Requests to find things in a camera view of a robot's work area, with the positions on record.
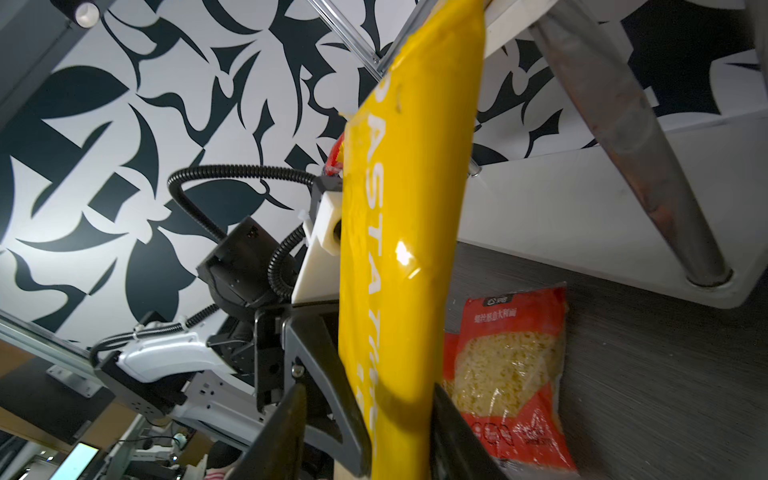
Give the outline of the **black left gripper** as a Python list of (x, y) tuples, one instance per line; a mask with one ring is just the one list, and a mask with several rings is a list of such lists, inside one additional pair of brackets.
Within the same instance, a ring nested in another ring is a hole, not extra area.
[(339, 302), (281, 304), (255, 313), (257, 408), (266, 393), (284, 395), (305, 387), (307, 417), (303, 443), (327, 454), (357, 477), (372, 467), (372, 443), (338, 352)]

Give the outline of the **red macaroni bag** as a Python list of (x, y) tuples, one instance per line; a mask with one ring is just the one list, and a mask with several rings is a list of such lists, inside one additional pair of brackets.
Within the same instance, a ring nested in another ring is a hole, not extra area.
[(576, 479), (558, 414), (563, 284), (466, 301), (444, 341), (443, 386), (510, 479)]

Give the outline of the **yellow spaghetti bag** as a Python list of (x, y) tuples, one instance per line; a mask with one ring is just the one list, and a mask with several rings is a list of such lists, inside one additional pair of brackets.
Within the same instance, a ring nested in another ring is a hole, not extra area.
[(482, 2), (444, 2), (346, 125), (338, 349), (372, 479), (430, 473), (485, 33)]

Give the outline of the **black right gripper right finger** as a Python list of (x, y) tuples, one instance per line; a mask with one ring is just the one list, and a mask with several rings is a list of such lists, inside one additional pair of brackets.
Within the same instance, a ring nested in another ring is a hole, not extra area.
[(440, 384), (430, 424), (431, 479), (506, 479)]

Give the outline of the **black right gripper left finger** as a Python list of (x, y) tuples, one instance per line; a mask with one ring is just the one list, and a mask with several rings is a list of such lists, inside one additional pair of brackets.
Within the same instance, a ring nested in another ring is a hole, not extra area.
[(298, 479), (307, 423), (307, 394), (294, 384), (229, 479)]

